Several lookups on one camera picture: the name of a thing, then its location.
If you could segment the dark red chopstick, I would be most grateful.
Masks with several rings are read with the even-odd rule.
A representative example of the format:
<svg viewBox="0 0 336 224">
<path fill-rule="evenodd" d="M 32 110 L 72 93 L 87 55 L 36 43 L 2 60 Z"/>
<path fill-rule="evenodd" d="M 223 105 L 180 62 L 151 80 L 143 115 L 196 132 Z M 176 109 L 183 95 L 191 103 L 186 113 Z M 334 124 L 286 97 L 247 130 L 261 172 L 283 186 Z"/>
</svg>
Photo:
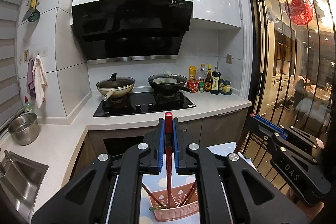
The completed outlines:
<svg viewBox="0 0 336 224">
<path fill-rule="evenodd" d="M 160 207 L 164 207 L 163 204 L 153 195 L 153 193 L 146 187 L 146 185 L 142 182 L 142 188 L 147 192 L 147 194 L 155 200 L 157 204 L 159 204 Z"/>
</svg>

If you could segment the maroon chopstick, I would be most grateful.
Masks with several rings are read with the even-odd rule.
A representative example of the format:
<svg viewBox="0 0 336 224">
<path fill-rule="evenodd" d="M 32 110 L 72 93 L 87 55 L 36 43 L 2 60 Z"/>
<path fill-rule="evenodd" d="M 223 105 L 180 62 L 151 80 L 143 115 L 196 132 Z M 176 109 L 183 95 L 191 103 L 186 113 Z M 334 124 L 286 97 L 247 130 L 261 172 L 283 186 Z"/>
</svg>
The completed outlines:
<svg viewBox="0 0 336 224">
<path fill-rule="evenodd" d="M 187 203 L 189 203 L 189 200 L 191 199 L 192 195 L 194 194 L 195 190 L 197 187 L 197 182 L 194 181 L 194 183 L 192 184 L 189 192 L 187 193 L 185 199 L 183 200 L 183 202 L 181 203 L 182 206 L 186 205 Z"/>
</svg>

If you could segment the green chopstick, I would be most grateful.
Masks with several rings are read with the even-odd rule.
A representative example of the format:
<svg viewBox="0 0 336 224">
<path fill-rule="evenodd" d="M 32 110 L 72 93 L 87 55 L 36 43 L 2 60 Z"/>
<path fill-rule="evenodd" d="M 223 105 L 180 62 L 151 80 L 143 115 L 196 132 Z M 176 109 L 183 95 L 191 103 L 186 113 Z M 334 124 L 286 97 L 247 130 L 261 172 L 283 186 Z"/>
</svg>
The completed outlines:
<svg viewBox="0 0 336 224">
<path fill-rule="evenodd" d="M 159 207 L 151 206 L 151 207 L 149 207 L 150 211 L 159 211 L 159 210 L 167 210 L 167 209 L 168 209 L 168 207 L 164 207 L 164 206 L 159 206 Z"/>
</svg>

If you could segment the black gas stove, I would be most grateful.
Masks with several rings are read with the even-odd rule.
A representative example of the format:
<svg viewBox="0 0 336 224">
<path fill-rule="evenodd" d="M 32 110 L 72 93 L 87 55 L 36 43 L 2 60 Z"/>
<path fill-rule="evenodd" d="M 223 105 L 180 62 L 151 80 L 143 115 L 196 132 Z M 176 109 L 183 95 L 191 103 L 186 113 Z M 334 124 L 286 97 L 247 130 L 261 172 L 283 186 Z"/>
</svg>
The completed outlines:
<svg viewBox="0 0 336 224">
<path fill-rule="evenodd" d="M 192 103 L 182 92 L 172 96 L 163 96 L 156 92 L 129 93 L 120 98 L 109 98 L 101 101 L 94 117 L 115 117 L 133 114 L 168 112 L 194 108 Z"/>
</svg>

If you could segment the red instant noodle cup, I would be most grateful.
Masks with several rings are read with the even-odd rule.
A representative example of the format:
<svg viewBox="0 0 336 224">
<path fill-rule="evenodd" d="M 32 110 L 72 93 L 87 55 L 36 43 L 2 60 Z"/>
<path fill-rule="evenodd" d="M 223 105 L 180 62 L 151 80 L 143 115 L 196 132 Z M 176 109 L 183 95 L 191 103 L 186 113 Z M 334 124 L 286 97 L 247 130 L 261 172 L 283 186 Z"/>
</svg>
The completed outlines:
<svg viewBox="0 0 336 224">
<path fill-rule="evenodd" d="M 187 80 L 187 88 L 190 89 L 191 93 L 197 93 L 199 90 L 199 81 Z"/>
</svg>

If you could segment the small green lid jar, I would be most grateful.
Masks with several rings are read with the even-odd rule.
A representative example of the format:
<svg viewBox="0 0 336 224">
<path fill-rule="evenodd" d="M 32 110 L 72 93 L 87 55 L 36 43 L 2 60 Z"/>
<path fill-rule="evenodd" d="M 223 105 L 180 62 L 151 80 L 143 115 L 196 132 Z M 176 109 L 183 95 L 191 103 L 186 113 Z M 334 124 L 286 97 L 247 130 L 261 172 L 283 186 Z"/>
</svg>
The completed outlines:
<svg viewBox="0 0 336 224">
<path fill-rule="evenodd" d="M 199 82 L 199 92 L 202 93 L 205 90 L 205 82 L 204 81 L 200 81 Z"/>
</svg>

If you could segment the brown sauce bottle yellow cap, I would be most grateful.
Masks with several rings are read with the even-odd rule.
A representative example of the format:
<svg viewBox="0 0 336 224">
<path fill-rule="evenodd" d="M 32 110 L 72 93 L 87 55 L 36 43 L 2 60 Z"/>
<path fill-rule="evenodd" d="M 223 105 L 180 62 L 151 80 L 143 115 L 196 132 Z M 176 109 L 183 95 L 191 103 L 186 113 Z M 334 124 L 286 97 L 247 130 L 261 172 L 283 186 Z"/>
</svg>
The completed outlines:
<svg viewBox="0 0 336 224">
<path fill-rule="evenodd" d="M 212 65 L 211 64 L 208 65 L 207 77 L 204 83 L 205 83 L 205 86 L 204 86 L 205 92 L 210 92 L 211 87 L 212 87 Z"/>
</svg>

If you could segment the seasoning jars on tray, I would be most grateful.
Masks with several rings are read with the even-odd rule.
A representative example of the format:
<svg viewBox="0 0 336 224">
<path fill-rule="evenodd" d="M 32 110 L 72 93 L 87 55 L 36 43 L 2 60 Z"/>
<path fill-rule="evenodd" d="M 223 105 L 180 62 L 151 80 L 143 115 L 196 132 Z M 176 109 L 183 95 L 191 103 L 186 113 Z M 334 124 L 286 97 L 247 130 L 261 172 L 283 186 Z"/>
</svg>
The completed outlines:
<svg viewBox="0 0 336 224">
<path fill-rule="evenodd" d="M 231 82 L 229 79 L 220 78 L 219 80 L 219 92 L 224 95 L 231 95 Z"/>
</svg>

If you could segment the light blue patterned tablecloth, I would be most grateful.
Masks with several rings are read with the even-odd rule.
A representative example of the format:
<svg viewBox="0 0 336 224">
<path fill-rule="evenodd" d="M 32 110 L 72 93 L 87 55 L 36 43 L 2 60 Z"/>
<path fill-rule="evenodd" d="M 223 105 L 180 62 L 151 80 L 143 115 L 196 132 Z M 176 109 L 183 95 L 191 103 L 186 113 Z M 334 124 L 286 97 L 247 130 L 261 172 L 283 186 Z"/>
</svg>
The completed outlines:
<svg viewBox="0 0 336 224">
<path fill-rule="evenodd" d="M 212 153 L 227 156 L 229 153 L 232 153 L 236 148 L 236 142 L 229 142 L 219 145 L 212 145 L 207 147 Z M 184 175 L 179 176 L 175 172 L 175 167 L 172 166 L 172 178 L 171 178 L 171 186 L 176 187 L 188 183 L 193 183 L 195 181 L 195 176 L 192 175 Z M 150 192 L 156 192 L 159 190 L 167 190 L 167 179 L 166 179 L 166 160 L 163 159 L 163 167 L 162 172 L 159 175 L 148 175 L 144 174 L 142 176 L 142 182 L 148 188 Z M 154 213 L 149 210 L 151 207 L 150 198 L 148 193 L 142 189 L 141 192 L 141 207 L 140 207 L 140 215 L 139 215 L 139 223 L 159 223 L 155 217 Z M 182 219 L 178 219 L 175 221 L 168 221 L 165 223 L 200 223 L 199 213 L 193 214 L 189 217 L 185 217 Z"/>
</svg>

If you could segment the pink perforated utensil holder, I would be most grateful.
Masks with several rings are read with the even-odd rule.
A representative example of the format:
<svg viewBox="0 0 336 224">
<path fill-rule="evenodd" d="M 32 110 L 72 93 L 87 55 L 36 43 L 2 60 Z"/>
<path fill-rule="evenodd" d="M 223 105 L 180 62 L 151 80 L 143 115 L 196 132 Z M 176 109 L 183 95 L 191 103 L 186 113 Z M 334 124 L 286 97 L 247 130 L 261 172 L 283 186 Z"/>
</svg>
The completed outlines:
<svg viewBox="0 0 336 224">
<path fill-rule="evenodd" d="M 171 188 L 171 208 L 168 208 L 167 210 L 152 211 L 155 220 L 158 222 L 176 221 L 197 214 L 199 212 L 197 188 L 189 200 L 189 203 L 184 206 L 181 205 L 192 184 L 193 182 Z M 160 190 L 152 193 L 164 207 L 168 207 L 167 190 Z M 159 207 L 159 204 L 157 204 L 150 196 L 149 199 L 151 206 Z"/>
</svg>

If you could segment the red paper window decoration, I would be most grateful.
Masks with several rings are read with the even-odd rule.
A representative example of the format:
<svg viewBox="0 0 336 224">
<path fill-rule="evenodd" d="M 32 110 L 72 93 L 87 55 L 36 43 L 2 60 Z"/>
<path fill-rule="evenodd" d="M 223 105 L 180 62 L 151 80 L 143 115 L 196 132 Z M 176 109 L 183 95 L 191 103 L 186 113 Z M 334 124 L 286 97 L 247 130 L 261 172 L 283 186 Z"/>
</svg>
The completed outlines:
<svg viewBox="0 0 336 224">
<path fill-rule="evenodd" d="M 286 0 L 285 12 L 290 21 L 298 26 L 304 26 L 311 22 L 314 9 L 309 0 Z"/>
</svg>

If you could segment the white hanging towel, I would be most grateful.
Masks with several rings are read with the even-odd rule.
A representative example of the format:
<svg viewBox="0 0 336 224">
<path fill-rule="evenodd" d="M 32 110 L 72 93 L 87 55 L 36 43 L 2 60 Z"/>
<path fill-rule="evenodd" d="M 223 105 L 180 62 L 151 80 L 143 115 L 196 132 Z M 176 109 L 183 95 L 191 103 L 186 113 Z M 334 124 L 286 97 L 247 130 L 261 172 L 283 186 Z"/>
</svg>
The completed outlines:
<svg viewBox="0 0 336 224">
<path fill-rule="evenodd" d="M 34 77 L 34 88 L 35 88 L 35 105 L 37 109 L 40 109 L 43 102 L 45 101 L 45 89 L 48 86 L 45 77 L 45 70 L 41 57 L 36 55 L 33 65 L 33 77 Z"/>
</svg>

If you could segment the black framed glass door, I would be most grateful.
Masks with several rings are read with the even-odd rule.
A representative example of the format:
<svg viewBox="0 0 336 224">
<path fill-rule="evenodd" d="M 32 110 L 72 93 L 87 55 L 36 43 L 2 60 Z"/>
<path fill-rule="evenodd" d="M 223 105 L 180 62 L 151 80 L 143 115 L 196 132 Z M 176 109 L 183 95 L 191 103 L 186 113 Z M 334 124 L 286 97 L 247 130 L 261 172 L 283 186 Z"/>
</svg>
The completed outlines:
<svg viewBox="0 0 336 224">
<path fill-rule="evenodd" d="M 277 126 L 327 141 L 335 119 L 335 0 L 309 0 L 314 15 L 298 26 L 286 0 L 250 0 L 252 112 Z"/>
</svg>

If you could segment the purple hanging cloth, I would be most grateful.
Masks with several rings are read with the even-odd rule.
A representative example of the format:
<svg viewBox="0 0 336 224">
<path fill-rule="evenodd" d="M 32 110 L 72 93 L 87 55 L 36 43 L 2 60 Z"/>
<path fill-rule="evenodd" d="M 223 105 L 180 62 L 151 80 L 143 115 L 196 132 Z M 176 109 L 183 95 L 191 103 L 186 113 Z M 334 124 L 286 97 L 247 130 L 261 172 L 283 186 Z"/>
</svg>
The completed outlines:
<svg viewBox="0 0 336 224">
<path fill-rule="evenodd" d="M 34 74 L 33 74 L 33 66 L 34 66 L 34 60 L 32 57 L 29 58 L 28 66 L 27 66 L 27 93 L 31 97 L 31 99 L 36 98 L 35 94 L 35 85 L 34 85 Z"/>
</svg>

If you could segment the steel sink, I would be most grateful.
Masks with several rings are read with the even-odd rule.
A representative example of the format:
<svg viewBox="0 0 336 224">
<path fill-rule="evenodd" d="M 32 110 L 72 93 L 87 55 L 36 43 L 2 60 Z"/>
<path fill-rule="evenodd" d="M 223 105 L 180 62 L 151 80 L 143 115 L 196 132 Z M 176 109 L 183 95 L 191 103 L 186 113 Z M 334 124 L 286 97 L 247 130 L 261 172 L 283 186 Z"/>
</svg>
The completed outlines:
<svg viewBox="0 0 336 224">
<path fill-rule="evenodd" d="M 9 152 L 13 162 L 6 164 L 1 176 L 1 195 L 13 217 L 21 223 L 30 223 L 42 181 L 48 165 Z"/>
</svg>

